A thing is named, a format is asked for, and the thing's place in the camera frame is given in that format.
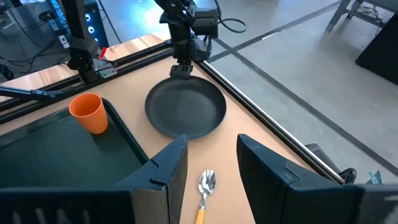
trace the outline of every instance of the floor line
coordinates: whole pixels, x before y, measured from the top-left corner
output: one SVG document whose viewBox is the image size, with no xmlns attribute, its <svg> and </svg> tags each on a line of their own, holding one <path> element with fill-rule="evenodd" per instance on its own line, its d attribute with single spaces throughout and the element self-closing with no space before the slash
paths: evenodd
<svg viewBox="0 0 398 224">
<path fill-rule="evenodd" d="M 228 46 L 228 48 L 227 48 L 226 46 L 223 46 L 226 50 L 221 52 L 221 53 L 218 53 L 218 54 L 216 54 L 214 56 L 211 56 L 209 58 L 209 60 L 207 60 L 207 62 L 208 63 L 214 62 L 214 61 L 216 61 L 216 60 L 218 60 L 220 58 L 223 58 L 223 57 L 233 53 L 234 51 L 239 51 L 239 50 L 241 50 L 241 49 L 243 49 L 245 47 L 248 47 L 248 46 L 250 46 L 252 44 L 255 44 L 255 43 L 259 42 L 260 40 L 263 40 L 263 39 L 265 39 L 265 38 L 267 38 L 267 37 L 269 37 L 271 35 L 274 35 L 274 34 L 276 34 L 278 32 L 283 31 L 283 30 L 286 30 L 286 29 L 292 28 L 294 26 L 297 26 L 297 25 L 299 25 L 299 24 L 301 24 L 303 22 L 306 22 L 306 21 L 308 21 L 310 19 L 313 19 L 313 18 L 315 18 L 317 16 L 320 16 L 320 15 L 322 15 L 322 14 L 324 14 L 324 13 L 326 13 L 326 12 L 336 8 L 336 7 L 338 7 L 340 5 L 340 2 L 341 1 L 334 2 L 334 3 L 332 3 L 332 4 L 328 5 L 328 6 L 325 6 L 325 7 L 321 8 L 321 9 L 315 11 L 315 12 L 307 14 L 307 15 L 305 15 L 305 16 L 303 16 L 301 18 L 298 18 L 298 19 L 296 19 L 296 20 L 294 20 L 294 21 L 292 21 L 292 22 L 290 22 L 288 24 L 285 24 L 285 25 L 280 26 L 280 27 L 278 27 L 276 29 L 273 29 L 273 30 L 271 30 L 269 32 L 266 32 L 265 34 L 261 34 L 261 35 L 255 37 L 255 38 L 253 38 L 251 40 L 248 40 L 246 42 L 243 42 L 242 44 L 239 44 L 239 45 L 237 45 L 235 47 L 230 47 L 230 46 L 227 45 Z"/>
<path fill-rule="evenodd" d="M 302 108 L 307 110 L 314 117 L 319 119 L 323 124 L 327 125 L 329 128 L 334 130 L 341 137 L 345 138 L 352 145 L 356 146 L 359 150 L 363 151 L 365 154 L 367 154 L 369 157 L 374 159 L 380 165 L 385 167 L 387 170 L 392 172 L 394 175 L 398 176 L 398 168 L 396 166 L 394 166 L 392 163 L 390 163 L 389 161 L 387 161 L 385 158 L 380 156 L 373 149 L 371 149 L 370 147 L 365 145 L 359 139 L 355 138 L 352 134 L 350 134 L 349 132 L 344 130 L 342 127 L 340 127 L 338 124 L 333 122 L 331 119 L 326 117 L 323 113 L 318 111 L 316 108 L 314 108 L 309 103 L 307 103 L 305 100 L 303 100 L 301 97 L 299 97 L 294 92 L 289 90 L 286 86 L 284 86 L 283 84 L 278 82 L 275 78 L 272 78 L 268 73 L 263 71 L 257 65 L 253 64 L 249 59 L 247 59 L 243 55 L 239 54 L 237 51 L 233 50 L 233 48 L 231 48 L 228 44 L 226 44 L 225 42 L 223 42 L 220 39 L 216 40 L 216 42 L 226 49 L 231 49 L 232 55 L 234 55 L 238 60 L 240 60 L 243 64 L 245 64 L 245 66 L 249 67 L 251 70 L 253 70 L 255 73 L 257 73 L 260 77 L 262 77 L 267 82 L 269 82 L 274 87 L 276 87 L 279 91 L 286 94 L 290 99 L 292 99 L 294 102 L 296 102 Z"/>
</svg>

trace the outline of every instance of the orange cup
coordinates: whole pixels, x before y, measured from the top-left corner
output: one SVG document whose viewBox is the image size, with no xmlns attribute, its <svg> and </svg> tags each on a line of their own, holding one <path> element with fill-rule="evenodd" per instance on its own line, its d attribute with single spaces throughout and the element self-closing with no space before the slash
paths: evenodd
<svg viewBox="0 0 398 224">
<path fill-rule="evenodd" d="M 93 134 L 101 134 L 108 127 L 108 118 L 100 96 L 84 93 L 69 104 L 69 112 L 79 123 Z"/>
</svg>

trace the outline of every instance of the gray floor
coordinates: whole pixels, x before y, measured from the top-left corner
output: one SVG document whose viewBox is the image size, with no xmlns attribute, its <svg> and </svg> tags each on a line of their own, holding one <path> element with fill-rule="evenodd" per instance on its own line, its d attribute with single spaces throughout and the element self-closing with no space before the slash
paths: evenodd
<svg viewBox="0 0 398 224">
<path fill-rule="evenodd" d="M 162 11 L 151 0 L 103 2 L 122 41 L 167 28 L 157 23 Z M 219 2 L 224 18 L 242 19 L 248 30 L 234 34 L 220 26 L 223 47 L 215 43 L 212 55 L 236 46 L 238 51 L 216 56 L 212 66 L 304 144 L 316 142 L 339 169 L 355 168 L 357 183 L 377 170 L 384 183 L 398 182 L 398 86 L 354 63 L 377 27 L 342 18 L 325 33 L 335 0 Z M 272 33 L 279 27 L 282 32 Z M 251 40 L 266 33 L 272 35 Z M 240 46 L 247 41 L 252 44 Z"/>
</svg>

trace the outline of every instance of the frying pan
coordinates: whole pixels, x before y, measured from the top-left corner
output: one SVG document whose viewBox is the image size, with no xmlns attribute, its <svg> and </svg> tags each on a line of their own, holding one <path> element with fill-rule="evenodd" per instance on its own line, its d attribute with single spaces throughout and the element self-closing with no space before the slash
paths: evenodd
<svg viewBox="0 0 398 224">
<path fill-rule="evenodd" d="M 145 112 L 155 129 L 166 136 L 199 138 L 222 122 L 226 102 L 222 92 L 205 79 L 167 78 L 150 90 Z"/>
</svg>

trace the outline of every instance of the metal spoon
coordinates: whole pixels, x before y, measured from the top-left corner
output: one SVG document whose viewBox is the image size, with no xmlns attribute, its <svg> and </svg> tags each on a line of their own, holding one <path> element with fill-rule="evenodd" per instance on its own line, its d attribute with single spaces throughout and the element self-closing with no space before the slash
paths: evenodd
<svg viewBox="0 0 398 224">
<path fill-rule="evenodd" d="M 195 224 L 202 224 L 203 217 L 205 216 L 206 198 L 213 193 L 214 188 L 216 187 L 216 173 L 213 170 L 205 170 L 200 176 L 198 187 L 203 197 L 201 198 L 200 208 Z"/>
</svg>

